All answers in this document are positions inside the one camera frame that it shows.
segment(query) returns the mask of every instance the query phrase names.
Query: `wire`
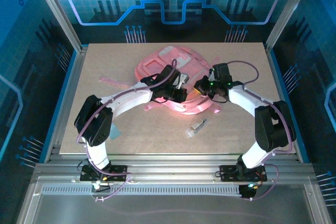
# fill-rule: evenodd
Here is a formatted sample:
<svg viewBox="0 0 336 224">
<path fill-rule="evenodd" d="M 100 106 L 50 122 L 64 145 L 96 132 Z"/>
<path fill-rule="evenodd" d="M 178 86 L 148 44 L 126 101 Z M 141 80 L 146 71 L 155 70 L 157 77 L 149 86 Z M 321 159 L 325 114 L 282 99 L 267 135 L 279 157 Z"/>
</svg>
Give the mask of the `wire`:
<svg viewBox="0 0 336 224">
<path fill-rule="evenodd" d="M 277 177 L 276 179 L 274 180 L 274 183 L 273 185 L 266 191 L 264 192 L 262 195 L 260 195 L 259 197 L 257 198 L 249 198 L 249 199 L 246 199 L 246 198 L 243 198 L 244 200 L 249 200 L 249 201 L 255 201 L 255 200 L 258 200 L 258 199 L 261 199 L 261 198 L 264 198 L 266 195 L 268 195 L 272 190 L 273 188 L 275 187 L 276 183 L 278 182 L 279 180 L 279 169 L 276 165 L 273 165 L 273 164 L 265 164 L 266 166 L 273 166 L 277 172 Z"/>
<path fill-rule="evenodd" d="M 213 102 L 218 102 L 218 103 L 226 103 L 227 102 L 227 100 L 225 100 L 225 101 L 216 101 L 216 100 L 213 100 L 213 99 L 211 99 L 210 98 L 210 100 L 212 100 Z"/>
<path fill-rule="evenodd" d="M 83 136 L 83 133 L 85 132 L 85 130 L 88 128 L 89 124 L 92 122 L 92 120 L 96 117 L 96 115 L 99 114 L 99 112 L 104 109 L 107 105 L 109 105 L 110 103 L 112 103 L 114 100 L 116 100 L 117 98 L 125 95 L 125 94 L 128 94 L 128 93 L 131 93 L 131 92 L 137 92 L 137 91 L 140 91 L 140 90 L 148 90 L 148 89 L 151 89 L 151 88 L 155 88 L 161 84 L 163 84 L 165 81 L 167 81 L 171 76 L 172 74 L 174 73 L 175 69 L 176 69 L 176 66 L 177 66 L 177 60 L 176 59 L 173 59 L 172 61 L 172 71 L 168 74 L 168 76 L 166 76 L 166 78 L 164 78 L 162 81 L 154 84 L 154 85 L 151 85 L 151 86 L 147 86 L 147 87 L 141 87 L 141 88 L 135 88 L 135 89 L 129 89 L 129 90 L 125 90 L 123 92 L 120 92 L 119 94 L 116 94 L 114 97 L 112 97 L 110 100 L 108 100 L 106 103 L 104 103 L 102 106 L 100 106 L 93 114 L 92 116 L 89 118 L 89 120 L 86 122 L 86 124 L 84 125 L 84 127 L 82 128 L 82 130 L 79 132 L 78 136 L 77 136 L 77 139 L 76 139 L 76 143 L 82 143 L 82 142 L 79 142 L 80 138 Z"/>
<path fill-rule="evenodd" d="M 247 62 L 247 61 L 243 61 L 243 60 L 233 60 L 233 61 L 227 62 L 227 64 L 231 64 L 231 63 L 244 63 L 244 64 L 247 64 L 247 65 L 253 67 L 254 70 L 256 71 L 257 76 L 254 79 L 250 80 L 250 81 L 244 82 L 242 88 L 249 95 L 252 95 L 254 98 L 260 100 L 261 102 L 263 102 L 263 103 L 265 103 L 265 104 L 267 104 L 269 106 L 271 106 L 274 109 L 274 111 L 278 114 L 278 116 L 280 117 L 280 120 L 281 120 L 281 122 L 282 122 L 282 124 L 284 126 L 283 128 L 285 128 L 285 132 L 286 132 L 286 136 L 287 136 L 287 140 L 288 140 L 288 150 L 287 151 L 275 150 L 274 153 L 276 153 L 276 154 L 290 154 L 292 152 L 292 149 L 293 149 L 292 139 L 291 139 L 291 135 L 290 135 L 290 130 L 289 130 L 288 124 L 287 124 L 287 122 L 286 122 L 283 114 L 280 112 L 280 110 L 274 104 L 268 102 L 267 100 L 264 100 L 260 96 L 252 93 L 251 91 L 249 91 L 248 89 L 245 88 L 245 85 L 247 85 L 249 83 L 252 83 L 252 82 L 255 82 L 256 80 L 258 80 L 258 78 L 259 78 L 259 71 L 258 71 L 258 69 L 252 63 Z M 271 156 L 271 153 L 268 156 L 266 156 L 263 161 L 266 161 L 267 159 L 269 159 L 270 156 Z"/>
<path fill-rule="evenodd" d="M 128 94 L 128 93 L 131 93 L 131 92 L 137 92 L 137 91 L 140 91 L 140 90 L 148 90 L 150 88 L 155 88 L 161 84 L 163 84 L 164 82 L 166 82 L 171 76 L 172 74 L 174 73 L 175 69 L 176 69 L 176 66 L 177 66 L 177 60 L 176 59 L 173 59 L 172 60 L 172 71 L 160 82 L 154 84 L 154 85 L 151 85 L 151 86 L 147 86 L 147 87 L 140 87 L 140 88 L 135 88 L 135 89 L 129 89 L 129 90 L 125 90 L 123 92 L 120 92 L 119 94 L 116 94 L 114 97 L 112 97 L 112 99 L 108 100 L 107 102 L 105 102 L 102 106 L 100 106 L 93 114 L 92 116 L 89 118 L 89 120 L 86 122 L 86 124 L 84 125 L 84 127 L 82 128 L 82 130 L 79 132 L 78 136 L 77 136 L 77 139 L 76 139 L 76 143 L 78 144 L 81 144 L 81 142 L 79 142 L 79 140 L 81 139 L 81 137 L 83 136 L 83 133 L 85 132 L 85 130 L 88 128 L 89 124 L 92 122 L 92 120 L 96 117 L 97 114 L 99 114 L 99 112 L 104 109 L 107 105 L 109 105 L 110 103 L 112 103 L 114 100 L 116 100 L 117 98 L 125 95 L 125 94 Z M 128 176 L 128 178 L 125 180 L 125 182 L 117 189 L 115 190 L 112 194 L 110 194 L 109 196 L 106 196 L 106 197 L 101 197 L 100 199 L 97 197 L 95 198 L 96 201 L 104 201 L 105 199 L 108 199 L 108 198 L 111 198 L 112 196 L 114 196 L 117 192 L 119 192 L 125 185 L 126 183 L 128 183 L 128 181 L 130 180 L 132 174 L 131 173 L 108 173 L 108 172 L 105 172 L 101 169 L 99 169 L 95 164 L 94 162 L 92 161 L 91 159 L 91 156 L 90 156 L 90 153 L 88 151 L 88 148 L 87 146 L 86 147 L 86 154 L 88 156 L 88 161 L 89 163 L 100 173 L 103 173 L 105 175 L 108 175 L 108 176 Z"/>
</svg>

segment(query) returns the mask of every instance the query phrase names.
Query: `aluminum frame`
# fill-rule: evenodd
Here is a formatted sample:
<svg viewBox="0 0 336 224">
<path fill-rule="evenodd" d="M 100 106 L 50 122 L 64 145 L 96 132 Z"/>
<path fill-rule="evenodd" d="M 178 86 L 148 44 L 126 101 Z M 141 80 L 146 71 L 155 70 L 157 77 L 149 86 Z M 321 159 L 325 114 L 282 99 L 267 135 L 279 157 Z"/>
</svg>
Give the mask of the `aluminum frame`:
<svg viewBox="0 0 336 224">
<path fill-rule="evenodd" d="M 70 20 L 68 19 L 65 11 L 63 10 L 60 2 L 58 0 L 46 0 L 47 4 L 49 5 L 51 11 L 53 12 L 54 16 L 56 17 L 57 21 L 59 22 L 62 30 L 64 31 L 65 35 L 68 37 L 71 45 L 73 46 L 76 52 L 79 52 L 82 49 L 82 44 L 72 27 Z"/>
<path fill-rule="evenodd" d="M 280 37 L 282 31 L 287 25 L 288 20 L 292 16 L 293 12 L 299 5 L 300 0 L 287 0 L 286 5 L 284 6 L 277 22 L 274 25 L 267 41 L 266 41 L 266 49 L 271 51 L 278 38 Z"/>
</svg>

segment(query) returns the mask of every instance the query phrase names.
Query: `pink strap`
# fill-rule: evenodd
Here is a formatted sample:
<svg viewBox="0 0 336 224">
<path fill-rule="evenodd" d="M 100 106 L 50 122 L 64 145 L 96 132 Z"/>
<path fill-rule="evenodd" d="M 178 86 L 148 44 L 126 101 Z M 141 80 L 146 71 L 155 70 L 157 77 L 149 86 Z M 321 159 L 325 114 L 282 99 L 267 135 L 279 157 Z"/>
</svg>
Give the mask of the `pink strap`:
<svg viewBox="0 0 336 224">
<path fill-rule="evenodd" d="M 114 85 L 114 86 L 124 86 L 124 87 L 127 87 L 127 88 L 130 87 L 130 85 L 128 85 L 127 83 L 117 81 L 117 80 L 113 80 L 113 79 L 107 78 L 107 77 L 101 77 L 99 79 L 99 81 L 102 81 L 102 82 L 105 82 L 105 83 L 108 83 L 108 84 L 111 84 L 111 85 Z"/>
<path fill-rule="evenodd" d="M 211 112 L 214 112 L 214 113 L 218 113 L 219 111 L 221 111 L 221 109 L 222 109 L 222 106 L 220 106 L 220 105 L 217 104 L 217 103 L 212 104 L 212 105 L 208 108 L 208 110 L 210 110 Z"/>
<path fill-rule="evenodd" d="M 162 105 L 163 105 L 163 103 L 150 102 L 150 103 L 146 104 L 146 105 L 143 107 L 143 109 L 144 109 L 145 111 L 147 111 L 147 110 L 150 110 L 150 109 L 152 109 L 152 108 L 161 107 Z"/>
</svg>

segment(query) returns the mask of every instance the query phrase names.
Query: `glass panel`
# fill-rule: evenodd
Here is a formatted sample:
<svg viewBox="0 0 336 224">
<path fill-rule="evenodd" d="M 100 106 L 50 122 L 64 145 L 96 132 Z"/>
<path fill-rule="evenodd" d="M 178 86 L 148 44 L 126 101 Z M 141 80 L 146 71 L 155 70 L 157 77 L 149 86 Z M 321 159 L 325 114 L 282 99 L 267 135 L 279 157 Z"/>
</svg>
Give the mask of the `glass panel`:
<svg viewBox="0 0 336 224">
<path fill-rule="evenodd" d="M 336 0 L 301 0 L 274 47 L 317 175 L 336 174 L 335 41 Z"/>
<path fill-rule="evenodd" d="M 1 0 L 0 17 L 0 222 L 15 223 L 73 49 L 45 0 Z"/>
<path fill-rule="evenodd" d="M 88 44 L 178 41 L 265 42 L 287 0 L 60 0 L 60 2 L 81 42 Z M 145 33 L 145 39 L 134 36 L 137 33 L 140 35 Z"/>
</svg>

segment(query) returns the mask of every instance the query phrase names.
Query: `enclosure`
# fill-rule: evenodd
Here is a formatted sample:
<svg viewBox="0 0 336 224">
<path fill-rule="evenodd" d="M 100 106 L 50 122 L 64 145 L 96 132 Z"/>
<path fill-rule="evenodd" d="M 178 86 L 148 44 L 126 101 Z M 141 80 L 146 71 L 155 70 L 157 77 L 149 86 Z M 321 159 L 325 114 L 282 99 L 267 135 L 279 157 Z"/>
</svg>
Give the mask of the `enclosure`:
<svg viewBox="0 0 336 224">
<path fill-rule="evenodd" d="M 336 0 L 2 0 L 0 8 L 1 223 L 335 221 Z M 127 165 L 130 183 L 95 203 L 92 185 L 79 181 L 86 151 L 74 122 L 85 99 L 133 86 L 139 63 L 172 46 L 210 66 L 248 61 L 260 75 L 248 87 L 288 104 L 296 140 L 289 155 L 266 161 L 279 169 L 277 180 L 266 166 L 258 195 L 277 182 L 267 197 L 218 194 L 241 185 L 222 182 L 218 167 L 255 142 L 254 118 L 233 103 L 193 115 L 153 102 L 126 111 L 106 149 Z M 234 81 L 255 77 L 249 66 L 229 67 Z M 199 119 L 203 129 L 187 138 Z"/>
</svg>

